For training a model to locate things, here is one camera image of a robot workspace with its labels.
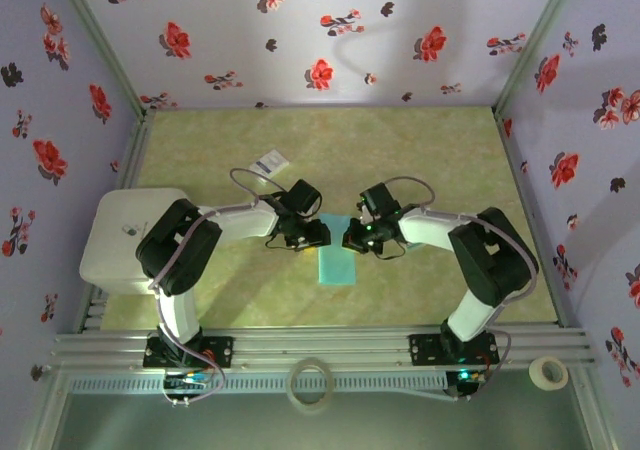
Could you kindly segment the teal paper sheet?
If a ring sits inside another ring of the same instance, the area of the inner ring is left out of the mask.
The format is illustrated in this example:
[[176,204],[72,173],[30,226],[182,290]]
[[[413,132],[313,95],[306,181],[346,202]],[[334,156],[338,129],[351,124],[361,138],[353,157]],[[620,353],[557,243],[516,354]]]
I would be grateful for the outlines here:
[[318,282],[321,285],[347,286],[356,283],[355,253],[342,246],[350,217],[321,213],[320,220],[330,232],[330,244],[318,250]]

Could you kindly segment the small white blue box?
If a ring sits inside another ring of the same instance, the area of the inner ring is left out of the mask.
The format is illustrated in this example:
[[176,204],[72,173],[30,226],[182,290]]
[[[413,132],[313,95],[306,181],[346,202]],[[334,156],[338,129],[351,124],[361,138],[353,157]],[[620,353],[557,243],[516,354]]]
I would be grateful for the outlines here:
[[249,170],[258,174],[258,182],[265,186],[270,181],[274,181],[290,165],[290,161],[278,150],[273,149],[255,160]]

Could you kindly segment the small electronics board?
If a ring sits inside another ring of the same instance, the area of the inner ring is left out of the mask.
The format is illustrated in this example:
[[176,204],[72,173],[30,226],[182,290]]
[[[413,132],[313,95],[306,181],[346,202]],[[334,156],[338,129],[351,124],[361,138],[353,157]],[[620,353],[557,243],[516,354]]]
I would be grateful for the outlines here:
[[485,372],[473,369],[459,369],[446,372],[447,383],[449,386],[457,386],[461,384],[477,384],[485,383]]
[[188,391],[205,389],[212,379],[210,372],[189,371],[167,373],[163,380],[163,389],[169,391]]

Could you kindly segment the white plastic container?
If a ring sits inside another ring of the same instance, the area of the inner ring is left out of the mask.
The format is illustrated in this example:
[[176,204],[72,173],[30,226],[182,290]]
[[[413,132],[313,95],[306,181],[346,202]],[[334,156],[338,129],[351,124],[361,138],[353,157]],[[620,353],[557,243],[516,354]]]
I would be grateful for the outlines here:
[[97,207],[79,273],[110,295],[147,295],[150,279],[135,256],[138,245],[175,201],[175,188],[114,190]]

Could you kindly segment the white tape roll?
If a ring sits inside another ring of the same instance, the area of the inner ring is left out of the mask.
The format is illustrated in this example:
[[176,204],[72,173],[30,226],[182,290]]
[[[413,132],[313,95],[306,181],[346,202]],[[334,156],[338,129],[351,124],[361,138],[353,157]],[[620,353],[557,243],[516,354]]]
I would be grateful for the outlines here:
[[552,356],[539,357],[529,365],[531,382],[540,390],[557,391],[563,389],[569,381],[567,367]]

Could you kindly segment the aluminium mounting rail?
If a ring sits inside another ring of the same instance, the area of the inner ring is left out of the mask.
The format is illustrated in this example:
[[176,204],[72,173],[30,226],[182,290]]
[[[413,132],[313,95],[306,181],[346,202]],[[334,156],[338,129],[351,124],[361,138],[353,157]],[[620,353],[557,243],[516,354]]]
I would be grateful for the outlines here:
[[[408,336],[433,332],[431,326],[291,327],[210,329],[205,336],[234,339],[233,373],[284,372],[316,358],[337,372],[411,369],[525,369],[539,357],[552,356],[567,367],[590,367],[597,357],[586,332],[557,325],[499,326],[492,330],[500,361],[496,365],[414,366]],[[67,334],[56,337],[52,366],[84,371],[142,369],[148,331]]]

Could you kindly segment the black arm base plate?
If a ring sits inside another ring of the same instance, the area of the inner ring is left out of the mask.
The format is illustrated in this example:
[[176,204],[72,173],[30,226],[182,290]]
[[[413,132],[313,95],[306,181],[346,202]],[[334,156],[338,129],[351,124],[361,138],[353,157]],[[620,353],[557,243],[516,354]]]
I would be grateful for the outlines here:
[[500,361],[495,336],[482,332],[467,342],[440,333],[408,336],[414,366],[496,365]]
[[[215,361],[222,369],[231,367],[234,339],[229,336],[196,336],[185,346]],[[186,353],[164,335],[147,339],[144,368],[206,368],[208,363]]]

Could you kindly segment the aluminium upright frame post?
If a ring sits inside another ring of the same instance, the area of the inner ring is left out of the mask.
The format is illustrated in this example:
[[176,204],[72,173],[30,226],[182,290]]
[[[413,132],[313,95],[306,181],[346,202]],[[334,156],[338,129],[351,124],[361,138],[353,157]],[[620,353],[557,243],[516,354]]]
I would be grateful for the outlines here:
[[87,0],[67,0],[79,18],[95,50],[107,66],[111,76],[116,80],[119,90],[125,97],[137,119],[142,121],[147,115],[138,96],[135,94],[128,75],[112,48],[106,34],[99,24]]
[[528,37],[520,56],[516,60],[516,64],[509,74],[499,96],[492,105],[493,116],[496,120],[502,117],[504,111],[508,108],[510,101],[513,99],[520,81],[524,78],[527,68],[534,60],[537,52],[544,45],[549,32],[551,31],[555,21],[563,11],[569,0],[548,0],[541,14],[539,15],[534,28]]

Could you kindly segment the aluminium lower frame bar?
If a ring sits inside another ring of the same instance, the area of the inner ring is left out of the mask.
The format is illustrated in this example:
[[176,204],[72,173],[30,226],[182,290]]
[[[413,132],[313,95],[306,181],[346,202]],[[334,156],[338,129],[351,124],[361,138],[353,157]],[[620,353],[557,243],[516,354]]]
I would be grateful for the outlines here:
[[63,420],[69,378],[61,370],[45,373],[34,400],[34,408],[18,443],[18,450],[54,450],[58,428]]
[[619,450],[595,372],[575,367],[569,374],[591,450]]

